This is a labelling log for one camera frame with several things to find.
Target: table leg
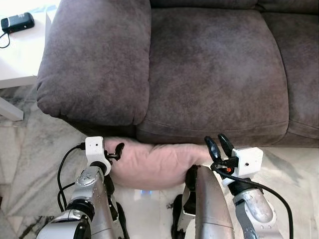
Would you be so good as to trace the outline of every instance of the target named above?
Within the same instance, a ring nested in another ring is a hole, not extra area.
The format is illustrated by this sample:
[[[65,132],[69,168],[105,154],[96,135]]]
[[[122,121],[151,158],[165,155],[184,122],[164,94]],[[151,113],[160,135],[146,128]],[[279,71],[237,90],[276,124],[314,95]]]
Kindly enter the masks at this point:
[[[0,115],[12,121],[23,120],[23,111],[0,97]]]

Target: black device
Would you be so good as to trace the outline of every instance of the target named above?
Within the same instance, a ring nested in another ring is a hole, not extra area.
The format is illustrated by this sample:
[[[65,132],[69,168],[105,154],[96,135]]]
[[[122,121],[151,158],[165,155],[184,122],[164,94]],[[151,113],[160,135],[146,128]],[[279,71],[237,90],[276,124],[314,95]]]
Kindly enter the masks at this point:
[[[10,34],[34,27],[34,19],[29,12],[26,12],[1,19],[1,27],[4,33]]]

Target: pillow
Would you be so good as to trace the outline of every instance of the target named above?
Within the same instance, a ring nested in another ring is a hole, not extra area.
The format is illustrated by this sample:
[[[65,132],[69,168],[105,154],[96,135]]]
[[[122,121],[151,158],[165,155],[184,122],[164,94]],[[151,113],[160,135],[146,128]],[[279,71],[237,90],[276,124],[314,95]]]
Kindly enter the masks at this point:
[[[187,170],[194,164],[211,161],[205,145],[140,143],[130,138],[104,139],[105,149],[115,152],[125,144],[119,161],[112,159],[112,180],[125,187],[142,190],[160,190],[185,182]]]

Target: white side table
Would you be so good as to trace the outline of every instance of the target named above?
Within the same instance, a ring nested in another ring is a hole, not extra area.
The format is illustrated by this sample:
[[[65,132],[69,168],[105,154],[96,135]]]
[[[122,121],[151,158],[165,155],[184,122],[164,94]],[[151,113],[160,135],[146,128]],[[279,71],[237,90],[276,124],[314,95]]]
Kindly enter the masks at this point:
[[[0,89],[36,82],[51,20],[46,13],[34,13],[32,16],[34,27],[10,34],[10,46],[0,49]],[[4,36],[0,44],[5,45],[6,41],[7,36]],[[0,115],[13,121],[23,120],[23,111],[1,97]]]

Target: sofa backrest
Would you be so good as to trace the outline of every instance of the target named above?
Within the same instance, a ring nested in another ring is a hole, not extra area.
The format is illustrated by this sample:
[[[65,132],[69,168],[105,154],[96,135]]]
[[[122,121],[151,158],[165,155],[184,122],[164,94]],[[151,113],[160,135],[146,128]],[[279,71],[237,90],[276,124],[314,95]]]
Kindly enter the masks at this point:
[[[318,0],[258,0],[259,11],[318,14]]]
[[[150,0],[152,7],[211,7],[253,9],[257,0]]]

